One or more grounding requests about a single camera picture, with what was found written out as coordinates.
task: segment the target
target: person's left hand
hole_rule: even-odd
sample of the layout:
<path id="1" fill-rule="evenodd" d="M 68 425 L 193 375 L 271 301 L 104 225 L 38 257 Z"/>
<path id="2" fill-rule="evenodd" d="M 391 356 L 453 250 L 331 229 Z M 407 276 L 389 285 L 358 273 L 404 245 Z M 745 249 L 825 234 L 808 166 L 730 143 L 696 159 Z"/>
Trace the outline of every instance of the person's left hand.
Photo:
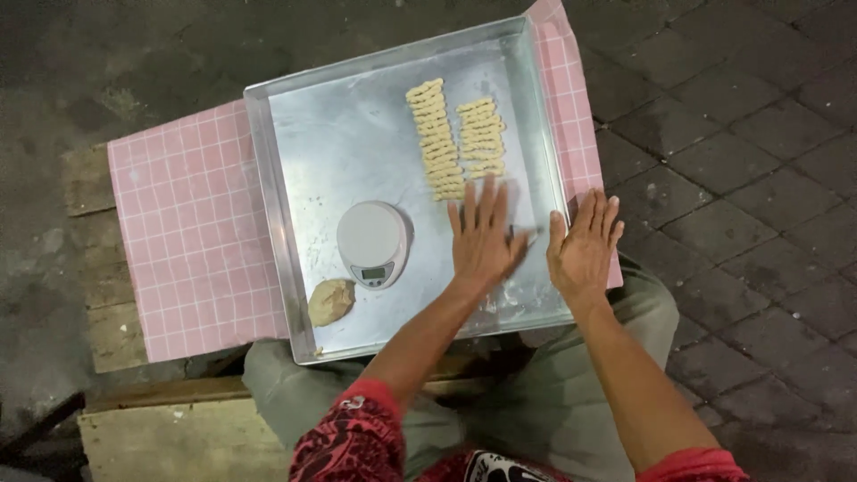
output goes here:
<path id="1" fill-rule="evenodd" d="M 446 205 L 452 226 L 453 280 L 475 289 L 477 296 L 488 293 L 506 278 L 524 257 L 527 233 L 507 236 L 508 209 L 506 184 L 494 191 L 494 177 L 485 178 L 482 197 L 476 204 L 476 187 L 464 187 L 464 224 L 454 202 Z"/>

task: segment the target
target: gray pants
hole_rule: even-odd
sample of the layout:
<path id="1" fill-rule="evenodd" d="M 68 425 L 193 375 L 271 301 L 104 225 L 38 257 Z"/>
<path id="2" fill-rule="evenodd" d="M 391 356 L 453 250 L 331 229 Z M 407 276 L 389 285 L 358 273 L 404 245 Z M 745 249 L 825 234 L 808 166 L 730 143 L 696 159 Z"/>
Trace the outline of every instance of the gray pants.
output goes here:
<path id="1" fill-rule="evenodd" d="M 620 257 L 625 285 L 609 294 L 619 321 L 663 368 L 679 321 L 669 291 L 639 265 Z M 288 449 L 318 423 L 362 366 L 296 365 L 287 341 L 257 341 L 244 384 L 262 418 Z M 410 480 L 464 442 L 554 467 L 574 480 L 631 481 L 634 472 L 613 414 L 576 327 L 536 350 L 514 378 L 473 406 L 455 412 L 417 397 L 402 424 Z"/>

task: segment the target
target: red shirt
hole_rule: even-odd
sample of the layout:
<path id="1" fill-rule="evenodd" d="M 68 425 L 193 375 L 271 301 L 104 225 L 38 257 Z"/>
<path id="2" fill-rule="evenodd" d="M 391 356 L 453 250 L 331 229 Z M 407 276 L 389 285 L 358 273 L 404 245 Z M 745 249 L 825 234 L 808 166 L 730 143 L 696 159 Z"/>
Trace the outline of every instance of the red shirt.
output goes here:
<path id="1" fill-rule="evenodd" d="M 290 481 L 390 482 L 404 478 L 405 439 L 399 406 L 383 382 L 358 380 L 295 447 Z M 485 450 L 462 449 L 429 467 L 417 482 L 528 480 L 571 482 L 539 467 Z M 722 449 L 686 449 L 637 475 L 637 482 L 746 482 Z"/>

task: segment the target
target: concrete ground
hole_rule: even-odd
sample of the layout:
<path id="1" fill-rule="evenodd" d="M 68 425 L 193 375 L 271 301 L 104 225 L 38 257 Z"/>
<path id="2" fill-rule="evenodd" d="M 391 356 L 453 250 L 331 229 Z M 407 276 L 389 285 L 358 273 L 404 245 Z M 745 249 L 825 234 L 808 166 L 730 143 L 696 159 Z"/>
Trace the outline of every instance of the concrete ground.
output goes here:
<path id="1" fill-rule="evenodd" d="M 529 1 L 0 7 L 0 441 L 95 376 L 59 155 Z M 760 479 L 857 473 L 857 2 L 572 0 L 620 248 L 684 315 L 668 373 Z"/>

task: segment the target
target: aluminum baking tray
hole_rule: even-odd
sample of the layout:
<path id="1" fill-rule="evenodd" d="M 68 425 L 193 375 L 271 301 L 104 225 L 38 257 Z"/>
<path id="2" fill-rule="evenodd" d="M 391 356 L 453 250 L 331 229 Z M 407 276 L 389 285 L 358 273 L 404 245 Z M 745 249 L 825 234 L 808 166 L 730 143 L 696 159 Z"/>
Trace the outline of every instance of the aluminum baking tray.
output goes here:
<path id="1" fill-rule="evenodd" d="M 452 278 L 452 235 L 444 202 L 425 184 L 419 137 L 405 92 L 442 77 L 453 132 L 454 106 L 494 97 L 507 125 L 506 180 L 515 226 L 542 231 L 515 274 L 458 334 L 467 338 L 567 324 L 544 252 L 549 212 L 565 212 L 557 157 L 538 76 L 533 26 L 496 21 L 247 87 L 244 98 L 273 251 L 297 363 L 373 354 Z M 411 223 L 411 251 L 396 282 L 357 286 L 351 312 L 312 328 L 307 299 L 323 280 L 348 278 L 336 246 L 342 214 L 380 200 Z"/>

